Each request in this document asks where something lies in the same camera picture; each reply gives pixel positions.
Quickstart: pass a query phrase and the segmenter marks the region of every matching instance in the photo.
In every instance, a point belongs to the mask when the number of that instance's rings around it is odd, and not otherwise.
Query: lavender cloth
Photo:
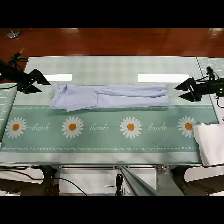
[[[75,86],[53,85],[51,109],[67,112],[97,108],[145,108],[169,106],[166,85],[157,86]]]

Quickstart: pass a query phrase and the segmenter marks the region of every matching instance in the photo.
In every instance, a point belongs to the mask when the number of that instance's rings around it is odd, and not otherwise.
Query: white towel
[[[194,137],[199,144],[203,165],[211,166],[224,163],[224,125],[196,125]]]

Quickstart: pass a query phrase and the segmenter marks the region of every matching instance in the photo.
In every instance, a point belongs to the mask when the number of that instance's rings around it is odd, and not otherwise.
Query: daisy
[[[63,122],[62,131],[64,132],[63,135],[66,135],[66,138],[75,138],[82,134],[83,130],[83,122],[78,117],[69,117]]]
[[[178,122],[178,130],[182,131],[182,135],[185,137],[191,138],[193,137],[193,127],[196,124],[194,118],[190,117],[182,117]]]
[[[126,117],[123,119],[120,127],[120,131],[123,131],[123,135],[130,139],[139,136],[141,134],[140,130],[142,130],[140,121],[134,117]]]
[[[26,130],[26,122],[21,117],[15,117],[6,126],[6,135],[8,138],[17,138]]]

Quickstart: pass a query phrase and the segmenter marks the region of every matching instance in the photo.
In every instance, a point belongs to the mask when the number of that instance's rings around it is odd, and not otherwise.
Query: brown wooden surface
[[[0,29],[0,59],[24,56],[161,55],[224,57],[222,28],[20,28],[17,39]]]

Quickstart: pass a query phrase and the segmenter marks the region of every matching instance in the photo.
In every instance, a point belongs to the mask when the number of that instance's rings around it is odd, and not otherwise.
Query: wooden floor
[[[224,57],[223,28],[0,28],[0,59],[24,56],[160,55]]]

